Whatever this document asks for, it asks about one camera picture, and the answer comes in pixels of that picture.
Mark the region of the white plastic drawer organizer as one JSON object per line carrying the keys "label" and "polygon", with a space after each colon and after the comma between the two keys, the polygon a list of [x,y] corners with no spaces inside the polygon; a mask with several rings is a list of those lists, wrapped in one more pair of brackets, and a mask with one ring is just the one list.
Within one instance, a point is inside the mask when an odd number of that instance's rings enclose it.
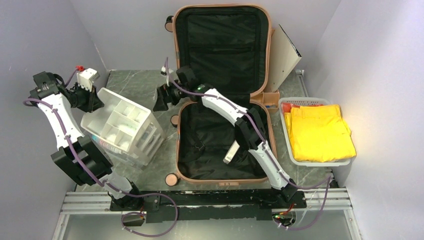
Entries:
{"label": "white plastic drawer organizer", "polygon": [[164,130],[150,109],[104,87],[97,96],[104,107],[85,113],[81,127],[110,156],[142,170],[166,139]]}

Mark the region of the pink hard-shell suitcase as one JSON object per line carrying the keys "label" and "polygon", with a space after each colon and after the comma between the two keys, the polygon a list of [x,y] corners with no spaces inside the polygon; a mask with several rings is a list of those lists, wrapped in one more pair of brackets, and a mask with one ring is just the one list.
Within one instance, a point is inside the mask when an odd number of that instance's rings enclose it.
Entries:
{"label": "pink hard-shell suitcase", "polygon": [[[271,151],[276,141],[261,100],[268,83],[272,24],[268,12],[252,4],[189,5],[172,17],[177,67],[189,67],[202,84],[236,104],[255,109]],[[234,127],[220,114],[189,100],[179,110],[176,172],[191,184],[250,184],[267,179],[257,160],[238,149]]]}

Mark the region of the white book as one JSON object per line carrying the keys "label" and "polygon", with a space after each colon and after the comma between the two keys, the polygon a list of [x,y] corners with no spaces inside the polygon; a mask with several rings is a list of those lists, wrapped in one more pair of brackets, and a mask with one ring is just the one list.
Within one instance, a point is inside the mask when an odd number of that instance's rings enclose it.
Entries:
{"label": "white book", "polygon": [[225,157],[223,158],[223,162],[225,164],[229,164],[233,160],[233,158],[235,157],[239,148],[240,148],[240,145],[235,140],[233,142],[233,144],[230,146],[229,150],[227,151]]}

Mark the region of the red garment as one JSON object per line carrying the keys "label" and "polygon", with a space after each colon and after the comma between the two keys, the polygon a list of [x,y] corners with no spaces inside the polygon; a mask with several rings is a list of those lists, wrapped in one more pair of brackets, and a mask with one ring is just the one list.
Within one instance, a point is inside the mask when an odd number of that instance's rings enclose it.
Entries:
{"label": "red garment", "polygon": [[283,102],[281,103],[281,108],[283,113],[290,113],[292,108],[300,108],[300,107],[320,107],[323,106],[323,104],[313,104],[313,105],[298,105],[294,103],[289,102]]}

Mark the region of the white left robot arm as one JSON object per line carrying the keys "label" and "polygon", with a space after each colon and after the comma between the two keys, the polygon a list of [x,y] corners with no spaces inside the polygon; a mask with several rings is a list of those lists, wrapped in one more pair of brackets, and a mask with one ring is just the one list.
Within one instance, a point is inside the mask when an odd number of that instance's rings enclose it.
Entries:
{"label": "white left robot arm", "polygon": [[24,105],[42,111],[55,134],[57,151],[52,161],[77,185],[94,184],[106,189],[115,200],[123,198],[130,210],[142,206],[143,196],[134,191],[131,181],[113,171],[107,153],[93,139],[84,135],[75,120],[72,109],[92,113],[105,105],[97,95],[94,81],[99,73],[92,68],[76,66],[73,73],[76,83],[57,73],[42,71],[33,76],[36,85]]}

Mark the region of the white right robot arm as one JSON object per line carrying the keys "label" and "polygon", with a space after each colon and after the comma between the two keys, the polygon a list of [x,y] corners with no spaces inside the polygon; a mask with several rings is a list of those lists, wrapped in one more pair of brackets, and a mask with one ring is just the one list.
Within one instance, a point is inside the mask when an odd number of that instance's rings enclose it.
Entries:
{"label": "white right robot arm", "polygon": [[273,154],[258,111],[240,106],[211,85],[201,83],[188,66],[176,71],[178,80],[173,79],[172,72],[167,65],[161,67],[160,73],[166,82],[156,89],[157,99],[153,110],[167,111],[168,104],[176,105],[180,99],[190,97],[221,115],[234,127],[237,144],[256,159],[270,186],[277,191],[274,195],[276,204],[282,208],[288,207],[298,189]]}

